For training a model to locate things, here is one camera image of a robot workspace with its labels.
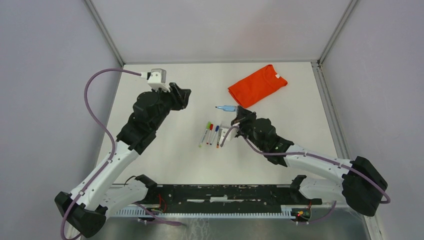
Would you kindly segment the thin green-tip pen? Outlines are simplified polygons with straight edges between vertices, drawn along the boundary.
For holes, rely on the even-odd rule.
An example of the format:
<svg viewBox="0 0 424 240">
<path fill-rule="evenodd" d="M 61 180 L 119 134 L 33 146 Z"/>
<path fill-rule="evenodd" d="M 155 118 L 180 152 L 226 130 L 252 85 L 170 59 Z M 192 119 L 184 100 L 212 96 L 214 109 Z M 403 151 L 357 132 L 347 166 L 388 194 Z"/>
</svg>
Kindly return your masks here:
<svg viewBox="0 0 424 240">
<path fill-rule="evenodd" d="M 202 135 L 202 138 L 201 138 L 201 140 L 200 140 L 200 143 L 199 143 L 199 145 L 198 145 L 198 147 L 199 147 L 199 148 L 201 148 L 201 147 L 202 147 L 202 145 L 203 145 L 203 143 L 204 143 L 204 141 L 205 141 L 205 138 L 206 138 L 206 136 L 207 136 L 208 132 L 209 132 L 209 129 L 208 129 L 208 128 L 207 128 L 207 129 L 205 129 L 205 131 L 204 131 L 204 133 L 203 133 L 203 135 Z"/>
</svg>

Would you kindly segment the blue pen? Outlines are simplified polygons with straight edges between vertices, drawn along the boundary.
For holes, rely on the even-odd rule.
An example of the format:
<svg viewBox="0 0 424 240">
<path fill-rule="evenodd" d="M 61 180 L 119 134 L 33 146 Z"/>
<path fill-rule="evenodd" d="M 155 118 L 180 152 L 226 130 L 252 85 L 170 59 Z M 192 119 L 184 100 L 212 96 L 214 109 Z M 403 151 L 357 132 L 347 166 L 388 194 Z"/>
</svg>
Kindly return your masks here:
<svg viewBox="0 0 424 240">
<path fill-rule="evenodd" d="M 224 112 L 236 112 L 238 110 L 238 106 L 236 105 L 220 105 L 215 106 L 215 108 Z"/>
</svg>

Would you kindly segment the thin blue-tip pen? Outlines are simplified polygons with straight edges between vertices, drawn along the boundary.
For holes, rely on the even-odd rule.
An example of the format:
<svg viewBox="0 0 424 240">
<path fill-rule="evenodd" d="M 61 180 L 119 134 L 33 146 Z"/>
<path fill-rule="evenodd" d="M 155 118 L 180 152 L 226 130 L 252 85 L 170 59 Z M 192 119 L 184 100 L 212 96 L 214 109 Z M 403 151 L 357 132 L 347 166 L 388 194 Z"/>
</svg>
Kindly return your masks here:
<svg viewBox="0 0 424 240">
<path fill-rule="evenodd" d="M 215 142 L 215 139 L 216 139 L 216 137 L 217 137 L 217 135 L 218 135 L 218 129 L 216 129 L 215 131 L 214 131 L 214 133 L 213 133 L 213 135 L 212 135 L 212 139 L 211 139 L 211 141 L 209 142 L 209 144 L 212 146 L 213 144 L 214 144 L 214 142 Z"/>
</svg>

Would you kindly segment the red orange pen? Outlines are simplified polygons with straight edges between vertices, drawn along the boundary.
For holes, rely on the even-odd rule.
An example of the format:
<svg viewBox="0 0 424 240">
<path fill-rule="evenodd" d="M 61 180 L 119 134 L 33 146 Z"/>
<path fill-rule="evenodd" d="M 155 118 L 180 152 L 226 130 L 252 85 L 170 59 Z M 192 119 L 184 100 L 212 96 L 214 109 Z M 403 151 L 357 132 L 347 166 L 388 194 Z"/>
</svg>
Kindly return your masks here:
<svg viewBox="0 0 424 240">
<path fill-rule="evenodd" d="M 218 134 L 217 134 L 217 141 L 216 141 L 216 148 L 217 149 L 219 149 L 219 147 L 220 147 L 221 135 L 222 135 L 222 129 L 220 128 L 218 130 Z"/>
</svg>

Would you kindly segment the thin clear red-tip pen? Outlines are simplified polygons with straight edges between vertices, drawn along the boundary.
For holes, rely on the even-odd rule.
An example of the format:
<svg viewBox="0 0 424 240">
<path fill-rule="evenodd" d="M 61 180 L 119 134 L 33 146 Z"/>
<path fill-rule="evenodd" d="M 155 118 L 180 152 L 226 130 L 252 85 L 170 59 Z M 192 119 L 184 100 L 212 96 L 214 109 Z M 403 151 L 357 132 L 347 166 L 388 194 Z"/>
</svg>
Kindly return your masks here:
<svg viewBox="0 0 424 240">
<path fill-rule="evenodd" d="M 213 133 L 213 130 L 212 130 L 212 129 L 209 129 L 208 137 L 207 137 L 207 141 L 206 141 L 206 144 L 207 144 L 207 145 L 208 145 L 208 144 L 210 143 L 210 141 L 211 141 L 212 133 Z"/>
</svg>

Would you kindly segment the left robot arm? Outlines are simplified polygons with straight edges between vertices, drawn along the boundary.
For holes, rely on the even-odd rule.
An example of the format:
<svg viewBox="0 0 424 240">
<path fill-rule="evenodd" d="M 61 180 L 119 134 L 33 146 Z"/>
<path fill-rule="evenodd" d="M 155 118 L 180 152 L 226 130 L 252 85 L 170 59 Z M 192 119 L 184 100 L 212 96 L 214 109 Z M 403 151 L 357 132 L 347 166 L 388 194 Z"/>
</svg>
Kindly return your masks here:
<svg viewBox="0 0 424 240">
<path fill-rule="evenodd" d="M 138 176 L 117 193 L 109 189 L 153 142 L 169 113 L 188 106 L 190 89 L 180 88 L 174 82 L 169 83 L 169 89 L 141 93 L 109 154 L 71 192 L 61 191 L 56 195 L 54 202 L 63 220 L 78 230 L 80 236 L 93 237 L 111 215 L 134 202 L 151 204 L 156 200 L 155 182 L 146 176 Z"/>
</svg>

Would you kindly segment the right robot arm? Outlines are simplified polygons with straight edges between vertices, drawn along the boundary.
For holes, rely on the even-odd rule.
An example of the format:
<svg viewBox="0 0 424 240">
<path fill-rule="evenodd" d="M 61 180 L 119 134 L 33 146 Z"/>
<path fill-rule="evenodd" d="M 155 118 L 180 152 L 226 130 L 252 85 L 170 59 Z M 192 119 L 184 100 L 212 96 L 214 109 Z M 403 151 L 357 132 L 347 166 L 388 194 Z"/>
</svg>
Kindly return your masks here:
<svg viewBox="0 0 424 240">
<path fill-rule="evenodd" d="M 254 111 L 236 108 L 230 132 L 243 138 L 258 154 L 274 165 L 295 168 L 319 176 L 297 177 L 289 189 L 289 199 L 302 204 L 307 199 L 328 199 L 346 203 L 356 212 L 373 217 L 380 205 L 391 203 L 387 181 L 365 157 L 354 160 L 333 158 L 310 151 L 279 136 L 268 118 L 258 118 Z"/>
</svg>

